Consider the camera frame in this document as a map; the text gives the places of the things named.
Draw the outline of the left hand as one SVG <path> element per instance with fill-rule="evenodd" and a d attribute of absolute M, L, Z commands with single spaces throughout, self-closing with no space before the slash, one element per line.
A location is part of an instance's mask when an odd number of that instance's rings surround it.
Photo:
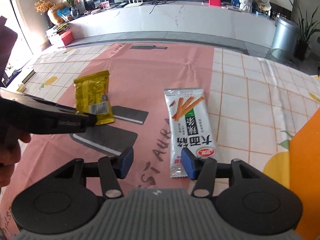
<path fill-rule="evenodd" d="M 21 159 L 21 148 L 18 141 L 29 143 L 31 141 L 30 133 L 17 130 L 8 141 L 1 144 L 1 188 L 10 184 L 15 164 Z"/>

